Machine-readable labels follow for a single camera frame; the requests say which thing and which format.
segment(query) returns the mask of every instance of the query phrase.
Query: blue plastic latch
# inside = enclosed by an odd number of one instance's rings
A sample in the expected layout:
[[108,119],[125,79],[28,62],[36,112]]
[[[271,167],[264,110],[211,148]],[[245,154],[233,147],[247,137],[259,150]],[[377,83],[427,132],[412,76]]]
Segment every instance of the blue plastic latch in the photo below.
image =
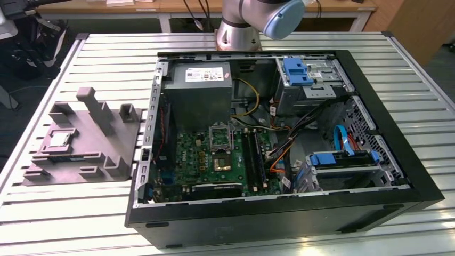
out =
[[312,85],[313,80],[308,76],[307,65],[299,58],[283,58],[283,68],[289,78],[291,86]]
[[311,165],[316,166],[319,164],[317,157],[315,155],[309,156]]
[[317,161],[320,164],[335,164],[335,157],[332,153],[319,153],[316,154]]
[[379,153],[376,151],[371,151],[371,156],[372,159],[375,160],[375,163],[379,163],[379,161],[381,160],[379,157]]

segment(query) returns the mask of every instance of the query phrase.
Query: white table surface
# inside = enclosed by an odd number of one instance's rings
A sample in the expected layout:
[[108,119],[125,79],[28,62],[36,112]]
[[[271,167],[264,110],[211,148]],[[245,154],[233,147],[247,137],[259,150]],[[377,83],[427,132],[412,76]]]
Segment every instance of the white table surface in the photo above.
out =
[[124,227],[131,181],[25,187],[23,166],[41,144],[56,101],[81,86],[115,109],[148,107],[156,53],[211,51],[212,34],[91,35],[79,40],[0,174],[0,255],[411,255],[455,252],[455,111],[393,38],[380,33],[295,33],[261,37],[265,50],[349,50],[446,200],[365,233],[159,251]]

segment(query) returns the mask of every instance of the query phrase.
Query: desk leg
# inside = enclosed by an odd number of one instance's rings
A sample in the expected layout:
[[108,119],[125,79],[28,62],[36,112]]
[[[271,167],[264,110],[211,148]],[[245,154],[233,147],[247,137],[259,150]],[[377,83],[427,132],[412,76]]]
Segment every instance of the desk leg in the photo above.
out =
[[161,33],[172,33],[171,31],[171,14],[169,13],[159,13],[159,24],[161,26]]
[[364,25],[367,24],[371,12],[359,12],[359,16],[355,18],[352,22],[352,26],[349,32],[361,32]]
[[0,103],[5,105],[7,109],[15,109],[17,108],[17,105],[19,105],[17,101],[13,99],[12,96],[9,96],[7,90],[3,89],[1,86],[0,86]]

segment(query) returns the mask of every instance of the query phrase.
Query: white paper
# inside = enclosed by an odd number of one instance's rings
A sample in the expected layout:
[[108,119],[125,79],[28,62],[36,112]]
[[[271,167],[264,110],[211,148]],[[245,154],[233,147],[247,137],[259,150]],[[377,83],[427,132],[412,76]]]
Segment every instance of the white paper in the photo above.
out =
[[185,82],[213,82],[223,81],[223,68],[188,68]]

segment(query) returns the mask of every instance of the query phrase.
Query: green circuit board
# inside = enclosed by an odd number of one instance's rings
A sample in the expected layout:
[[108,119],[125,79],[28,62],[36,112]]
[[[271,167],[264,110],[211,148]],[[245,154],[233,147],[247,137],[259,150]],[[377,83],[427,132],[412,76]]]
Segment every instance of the green circuit board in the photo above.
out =
[[[279,194],[277,179],[268,179],[265,187],[257,191],[248,188],[248,174],[244,164],[241,135],[248,130],[235,131],[229,134],[232,148],[229,152],[211,152],[209,132],[179,133],[177,135],[177,166],[175,169],[175,184],[191,186],[204,183],[240,183],[243,196]],[[223,139],[221,134],[215,134],[216,140]],[[257,140],[261,152],[271,149],[267,131],[257,131]]]

